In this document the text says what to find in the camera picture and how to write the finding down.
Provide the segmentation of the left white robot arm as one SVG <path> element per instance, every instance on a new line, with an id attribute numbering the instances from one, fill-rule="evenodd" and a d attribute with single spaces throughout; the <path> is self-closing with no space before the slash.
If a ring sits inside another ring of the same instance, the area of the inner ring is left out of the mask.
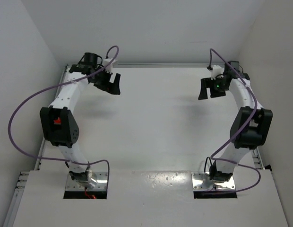
<path id="1" fill-rule="evenodd" d="M 90 164 L 80 151 L 79 126 L 73 115 L 76 104 L 89 84 L 112 95 L 120 95 L 120 74 L 111 82 L 114 58 L 104 59 L 86 52 L 82 59 L 67 71 L 65 84 L 55 100 L 40 110 L 45 140 L 58 147 L 65 158 L 71 179 L 84 187 L 95 182 Z"/>

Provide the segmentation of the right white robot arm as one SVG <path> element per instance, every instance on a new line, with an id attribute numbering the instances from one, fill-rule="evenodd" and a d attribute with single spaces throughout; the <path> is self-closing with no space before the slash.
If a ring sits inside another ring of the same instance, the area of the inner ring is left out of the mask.
<path id="1" fill-rule="evenodd" d="M 239 70 L 237 61 L 229 61 L 224 67 L 209 65 L 209 78 L 201 79 L 198 99 L 222 97 L 229 91 L 233 95 L 238 113 L 230 129 L 230 140 L 219 151 L 219 158 L 211 157 L 209 179 L 216 182 L 228 181 L 243 157 L 251 150 L 264 145 L 273 113 L 256 99 L 247 73 Z"/>

